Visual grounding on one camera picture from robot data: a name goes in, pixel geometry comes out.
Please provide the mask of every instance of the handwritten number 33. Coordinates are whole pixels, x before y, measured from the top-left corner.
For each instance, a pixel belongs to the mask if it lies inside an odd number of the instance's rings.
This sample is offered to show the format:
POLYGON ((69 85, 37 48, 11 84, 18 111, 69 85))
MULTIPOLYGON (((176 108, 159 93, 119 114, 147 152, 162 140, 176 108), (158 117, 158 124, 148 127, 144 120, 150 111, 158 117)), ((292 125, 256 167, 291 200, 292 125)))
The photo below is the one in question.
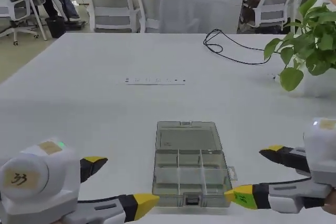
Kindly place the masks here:
POLYGON ((23 183, 25 183, 27 181, 27 175, 26 174, 19 174, 16 173, 15 177, 12 181, 10 181, 12 184, 16 184, 17 186, 22 185, 23 183))

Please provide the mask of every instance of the plastic box lid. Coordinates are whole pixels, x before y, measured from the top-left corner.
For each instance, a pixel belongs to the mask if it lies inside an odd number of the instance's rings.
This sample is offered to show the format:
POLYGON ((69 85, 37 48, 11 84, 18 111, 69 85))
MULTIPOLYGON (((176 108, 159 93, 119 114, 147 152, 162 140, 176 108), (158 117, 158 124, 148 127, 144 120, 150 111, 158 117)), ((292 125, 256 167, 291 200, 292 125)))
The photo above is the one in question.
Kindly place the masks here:
POLYGON ((232 189, 213 122, 158 122, 152 193, 158 206, 228 207, 232 189))

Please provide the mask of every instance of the office chair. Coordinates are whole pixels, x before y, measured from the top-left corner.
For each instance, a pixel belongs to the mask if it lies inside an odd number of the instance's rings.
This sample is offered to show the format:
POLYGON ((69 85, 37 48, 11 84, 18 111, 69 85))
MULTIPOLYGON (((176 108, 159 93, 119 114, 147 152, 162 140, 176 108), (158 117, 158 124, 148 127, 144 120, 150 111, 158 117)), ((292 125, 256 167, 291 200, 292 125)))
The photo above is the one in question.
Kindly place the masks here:
POLYGON ((29 0, 17 0, 12 2, 11 0, 0 0, 0 18, 8 18, 10 22, 10 28, 0 34, 0 37, 14 34, 15 46, 18 45, 17 33, 33 34, 35 38, 38 38, 38 34, 27 28, 19 27, 19 23, 25 18, 30 16, 30 4, 29 0))

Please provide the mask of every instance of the green leaf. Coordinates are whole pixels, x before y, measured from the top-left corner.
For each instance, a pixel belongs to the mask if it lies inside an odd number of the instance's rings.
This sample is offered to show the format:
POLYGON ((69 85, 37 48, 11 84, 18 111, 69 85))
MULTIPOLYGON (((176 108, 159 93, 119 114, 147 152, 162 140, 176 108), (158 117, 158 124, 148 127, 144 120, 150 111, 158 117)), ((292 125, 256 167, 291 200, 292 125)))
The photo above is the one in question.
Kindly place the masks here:
POLYGON ((294 50, 291 47, 285 47, 280 52, 281 59, 285 65, 288 65, 293 55, 294 55, 294 50))
POLYGON ((293 60, 293 68, 298 69, 299 67, 301 67, 302 63, 299 63, 297 59, 293 60))
POLYGON ((299 23, 299 22, 289 22, 287 24, 284 25, 284 27, 288 27, 288 26, 297 26, 297 27, 304 27, 304 25, 302 23, 299 23))
POLYGON ((289 32, 286 34, 286 36, 283 38, 283 41, 286 41, 286 40, 290 40, 290 39, 293 39, 294 38, 294 33, 293 32, 289 32))
POLYGON ((319 15, 319 23, 336 22, 336 12, 322 13, 319 15))
POLYGON ((333 38, 329 34, 323 34, 321 41, 318 43, 319 49, 325 50, 332 50, 333 38))
POLYGON ((282 40, 279 38, 275 38, 271 40, 264 49, 264 59, 267 60, 274 53, 275 48, 282 40))
POLYGON ((306 13, 305 18, 316 17, 321 13, 328 13, 328 12, 331 11, 327 8, 326 4, 323 4, 322 6, 310 8, 306 13))
POLYGON ((336 63, 336 53, 335 52, 330 52, 325 56, 325 60, 331 64, 336 63))
POLYGON ((331 67, 331 63, 322 61, 318 54, 312 54, 306 59, 306 67, 311 75, 319 76, 331 67))
POLYGON ((311 47, 315 43, 315 37, 310 34, 302 34, 293 40, 293 48, 295 53, 299 53, 306 47, 311 47))
POLYGON ((280 84, 286 91, 294 90, 302 79, 303 72, 295 68, 285 68, 280 73, 280 84))
POLYGON ((307 11, 316 3, 316 1, 317 0, 307 0, 304 2, 299 8, 300 14, 305 17, 307 11))
POLYGON ((299 52, 297 52, 297 57, 301 60, 306 60, 309 56, 311 56, 316 51, 316 48, 312 47, 304 47, 299 52))

